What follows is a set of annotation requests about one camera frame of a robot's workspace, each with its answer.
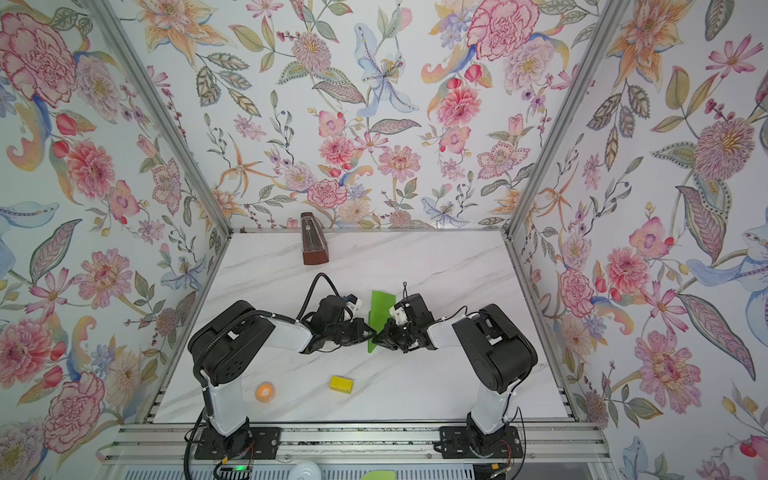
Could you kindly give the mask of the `green square paper sheet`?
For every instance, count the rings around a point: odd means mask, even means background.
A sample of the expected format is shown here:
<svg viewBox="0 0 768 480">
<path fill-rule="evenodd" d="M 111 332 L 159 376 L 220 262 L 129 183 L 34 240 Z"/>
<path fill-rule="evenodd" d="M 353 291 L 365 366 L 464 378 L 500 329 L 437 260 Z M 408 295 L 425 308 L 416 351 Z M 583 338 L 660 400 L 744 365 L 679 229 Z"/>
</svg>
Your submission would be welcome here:
<svg viewBox="0 0 768 480">
<path fill-rule="evenodd" d="M 368 314 L 368 325 L 379 334 L 390 318 L 390 308 L 397 302 L 394 294 L 374 290 L 371 294 L 371 306 Z"/>
</svg>

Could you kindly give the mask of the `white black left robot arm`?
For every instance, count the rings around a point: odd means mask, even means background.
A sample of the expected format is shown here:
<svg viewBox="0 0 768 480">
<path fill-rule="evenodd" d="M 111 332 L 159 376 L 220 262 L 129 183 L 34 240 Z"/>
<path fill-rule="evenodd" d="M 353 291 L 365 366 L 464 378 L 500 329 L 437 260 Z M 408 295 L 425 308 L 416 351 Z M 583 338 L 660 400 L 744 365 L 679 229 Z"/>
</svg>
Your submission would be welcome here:
<svg viewBox="0 0 768 480">
<path fill-rule="evenodd" d="M 214 432 L 229 438 L 249 423 L 240 377 L 261 349 L 311 355 L 328 342 L 349 347 L 372 340 L 376 330 L 356 315 L 358 306 L 354 295 L 329 295 L 315 311 L 292 318 L 238 300 L 195 332 L 187 349 Z"/>
</svg>

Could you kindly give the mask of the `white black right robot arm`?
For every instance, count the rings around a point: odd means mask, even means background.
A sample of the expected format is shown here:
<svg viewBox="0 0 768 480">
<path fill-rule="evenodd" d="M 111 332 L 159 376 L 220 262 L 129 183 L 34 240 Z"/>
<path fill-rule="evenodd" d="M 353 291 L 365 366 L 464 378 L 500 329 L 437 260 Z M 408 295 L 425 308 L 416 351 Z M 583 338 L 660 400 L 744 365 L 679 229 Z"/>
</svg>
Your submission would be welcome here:
<svg viewBox="0 0 768 480">
<path fill-rule="evenodd" d="M 402 353 L 461 348 L 480 382 L 467 433 L 481 444 L 501 439 L 509 425 L 512 393 L 538 364 L 533 344 L 494 303 L 436 318 L 423 297 L 413 294 L 390 308 L 390 317 L 372 341 Z"/>
</svg>

